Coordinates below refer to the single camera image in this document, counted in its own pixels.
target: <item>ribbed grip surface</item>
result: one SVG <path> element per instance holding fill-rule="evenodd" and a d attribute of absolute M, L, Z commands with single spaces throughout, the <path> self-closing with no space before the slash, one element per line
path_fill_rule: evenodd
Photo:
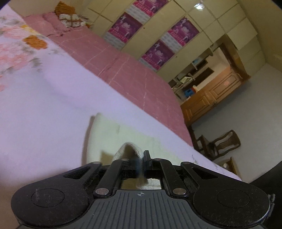
<path fill-rule="evenodd" d="M 200 219 L 185 200 L 164 190 L 118 190 L 94 201 L 90 210 L 60 229 L 218 229 Z M 258 225 L 253 229 L 263 229 Z"/>

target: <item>white wall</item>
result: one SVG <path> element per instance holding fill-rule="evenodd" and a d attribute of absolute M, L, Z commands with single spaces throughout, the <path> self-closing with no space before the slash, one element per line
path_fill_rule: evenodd
<path fill-rule="evenodd" d="M 206 60 L 208 63 L 204 67 L 204 69 L 207 69 L 209 67 L 214 71 L 214 73 L 212 73 L 208 78 L 206 78 L 203 82 L 201 82 L 197 86 L 199 90 L 202 89 L 204 86 L 206 86 L 218 74 L 220 74 L 224 69 L 226 69 L 229 66 L 228 60 L 226 59 L 220 48 L 216 49 L 213 52 L 213 56 L 207 57 Z"/>
<path fill-rule="evenodd" d="M 193 129 L 210 141 L 233 129 L 241 147 L 215 162 L 232 156 L 243 181 L 260 177 L 282 161 L 282 73 L 266 64 Z"/>

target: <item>ceiling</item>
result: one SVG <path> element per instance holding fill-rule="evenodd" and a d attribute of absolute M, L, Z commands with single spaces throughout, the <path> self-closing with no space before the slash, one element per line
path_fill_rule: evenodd
<path fill-rule="evenodd" d="M 238 0 L 258 32 L 267 63 L 282 72 L 282 10 L 272 0 Z"/>

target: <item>pink bed sheet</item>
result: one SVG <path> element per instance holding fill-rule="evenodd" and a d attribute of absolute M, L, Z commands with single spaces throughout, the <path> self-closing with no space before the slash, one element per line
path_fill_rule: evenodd
<path fill-rule="evenodd" d="M 116 50 L 86 27 L 48 36 L 86 69 L 192 146 L 179 103 L 155 72 Z"/>

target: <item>purple poster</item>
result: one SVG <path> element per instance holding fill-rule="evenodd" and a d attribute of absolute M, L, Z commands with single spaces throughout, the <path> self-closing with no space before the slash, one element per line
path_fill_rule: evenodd
<path fill-rule="evenodd" d="M 159 70 L 165 62 L 174 55 L 162 41 L 158 40 L 143 56 L 142 59 L 154 69 Z"/>
<path fill-rule="evenodd" d="M 159 9 L 161 9 L 168 0 L 136 0 L 133 5 L 152 17 Z"/>
<path fill-rule="evenodd" d="M 124 13 L 109 29 L 109 33 L 127 43 L 128 40 L 140 29 L 142 24 L 127 13 Z"/>
<path fill-rule="evenodd" d="M 177 22 L 168 33 L 179 43 L 181 46 L 186 45 L 191 41 L 199 31 L 197 28 L 187 19 L 182 18 Z"/>

